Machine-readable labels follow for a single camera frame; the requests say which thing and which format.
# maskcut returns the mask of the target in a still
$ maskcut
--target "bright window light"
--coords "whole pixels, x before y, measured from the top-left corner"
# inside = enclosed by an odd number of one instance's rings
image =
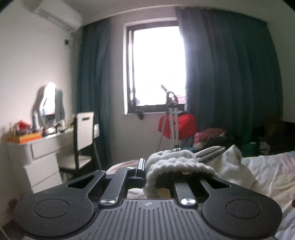
[[[134,31],[135,97],[138,106],[166,104],[161,84],[185,103],[186,68],[178,26]]]

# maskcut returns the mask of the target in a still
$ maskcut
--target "red bag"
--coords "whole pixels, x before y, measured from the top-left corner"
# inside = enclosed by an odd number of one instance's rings
[[[162,131],[162,125],[163,125],[164,115],[159,120],[159,127],[158,131]],[[181,112],[178,114],[178,135],[179,140],[186,139],[190,137],[191,135],[194,135],[197,131],[197,125],[195,121],[195,117],[188,112]],[[164,136],[166,138],[170,139],[171,133],[170,133],[170,119],[169,116],[167,116],[165,129],[164,129]]]

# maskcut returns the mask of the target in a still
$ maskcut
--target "dark blue curtain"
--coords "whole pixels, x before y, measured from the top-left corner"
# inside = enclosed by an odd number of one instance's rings
[[[109,144],[109,37],[110,19],[83,27],[80,49],[77,112],[94,112],[100,136],[95,139],[103,169],[111,166]]]
[[[220,127],[243,142],[282,116],[281,74],[266,22],[216,9],[177,8],[186,57],[186,109],[200,131]]]

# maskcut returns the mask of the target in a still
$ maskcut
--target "chair backrest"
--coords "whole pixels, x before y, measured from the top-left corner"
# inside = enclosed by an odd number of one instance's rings
[[[94,112],[78,113],[75,116],[74,135],[76,135],[77,151],[93,143],[93,117]]]

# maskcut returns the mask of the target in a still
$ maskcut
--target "air conditioner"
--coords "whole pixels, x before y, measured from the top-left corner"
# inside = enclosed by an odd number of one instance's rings
[[[24,0],[27,8],[68,33],[82,25],[82,16],[61,0]]]

